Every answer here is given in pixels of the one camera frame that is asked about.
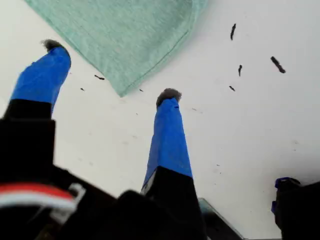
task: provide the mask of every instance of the black debris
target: black debris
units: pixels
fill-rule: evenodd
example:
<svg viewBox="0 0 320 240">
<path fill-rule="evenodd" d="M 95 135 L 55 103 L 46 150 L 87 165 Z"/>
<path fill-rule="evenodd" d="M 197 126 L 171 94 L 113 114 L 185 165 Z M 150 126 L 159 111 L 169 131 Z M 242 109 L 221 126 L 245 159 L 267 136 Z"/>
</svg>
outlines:
<svg viewBox="0 0 320 240">
<path fill-rule="evenodd" d="M 230 34 L 231 40 L 234 39 L 234 34 L 235 34 L 236 26 L 237 26 L 236 23 L 232 26 L 232 30 L 231 30 L 231 34 Z"/>
<path fill-rule="evenodd" d="M 239 77 L 241 77 L 241 70 L 242 70 L 242 65 L 240 64 L 238 68 Z"/>
<path fill-rule="evenodd" d="M 274 56 L 271 57 L 271 61 L 279 69 L 280 73 L 283 73 L 283 74 L 286 73 L 286 70 L 284 70 L 284 68 L 280 65 L 279 61 Z"/>
<path fill-rule="evenodd" d="M 99 76 L 97 76 L 97 75 L 94 75 L 96 78 L 98 78 L 98 79 L 100 79 L 100 80 L 105 80 L 105 78 L 104 77 L 99 77 Z"/>
</svg>

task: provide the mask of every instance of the blue painter's tape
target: blue painter's tape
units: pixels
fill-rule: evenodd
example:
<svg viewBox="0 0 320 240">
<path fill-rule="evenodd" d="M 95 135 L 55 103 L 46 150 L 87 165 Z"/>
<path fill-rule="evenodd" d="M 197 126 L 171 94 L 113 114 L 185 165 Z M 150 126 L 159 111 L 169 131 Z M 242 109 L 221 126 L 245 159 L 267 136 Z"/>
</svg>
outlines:
<svg viewBox="0 0 320 240">
<path fill-rule="evenodd" d="M 53 110 L 70 67 L 71 59 L 67 51 L 63 47 L 52 49 L 21 73 L 11 99 L 50 103 Z"/>
<path fill-rule="evenodd" d="M 192 178 L 184 126 L 175 98 L 164 100 L 157 109 L 143 185 L 158 166 Z"/>
</svg>

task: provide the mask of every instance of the blue plastic part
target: blue plastic part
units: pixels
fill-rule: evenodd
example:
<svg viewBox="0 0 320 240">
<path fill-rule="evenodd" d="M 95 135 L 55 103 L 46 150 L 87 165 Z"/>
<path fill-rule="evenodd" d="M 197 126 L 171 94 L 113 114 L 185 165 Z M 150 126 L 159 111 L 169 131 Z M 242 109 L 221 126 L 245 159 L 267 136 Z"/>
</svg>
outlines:
<svg viewBox="0 0 320 240">
<path fill-rule="evenodd" d="M 164 100 L 157 108 L 143 185 L 148 182 L 158 166 L 192 178 L 184 126 L 175 98 Z"/>
<path fill-rule="evenodd" d="M 63 47 L 56 47 L 28 66 L 19 76 L 11 100 L 23 99 L 51 103 L 52 111 L 60 87 L 67 78 L 71 59 Z"/>
</svg>

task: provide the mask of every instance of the table surface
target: table surface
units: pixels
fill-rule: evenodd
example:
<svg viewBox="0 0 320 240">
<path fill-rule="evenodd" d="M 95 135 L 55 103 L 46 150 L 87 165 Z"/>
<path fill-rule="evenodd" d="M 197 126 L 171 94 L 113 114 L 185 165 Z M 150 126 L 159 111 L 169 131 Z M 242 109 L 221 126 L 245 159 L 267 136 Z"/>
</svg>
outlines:
<svg viewBox="0 0 320 240">
<path fill-rule="evenodd" d="M 72 67 L 53 114 L 55 164 L 118 196 L 141 189 L 156 98 L 176 88 L 198 196 L 243 237 L 279 238 L 270 211 L 275 179 L 320 180 L 319 7 L 316 0 L 208 0 L 183 50 L 143 92 L 119 98 L 23 0 L 2 0 L 0 110 L 19 73 L 45 54 L 41 40 L 63 43 Z"/>
</svg>

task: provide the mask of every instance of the mint green fabric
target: mint green fabric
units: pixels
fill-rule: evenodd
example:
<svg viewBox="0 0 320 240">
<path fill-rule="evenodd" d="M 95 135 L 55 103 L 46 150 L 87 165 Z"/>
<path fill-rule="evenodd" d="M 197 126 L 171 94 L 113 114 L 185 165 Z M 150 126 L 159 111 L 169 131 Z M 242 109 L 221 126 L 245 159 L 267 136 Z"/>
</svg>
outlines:
<svg viewBox="0 0 320 240">
<path fill-rule="evenodd" d="M 120 95 L 158 71 L 207 0 L 25 0 Z"/>
</svg>

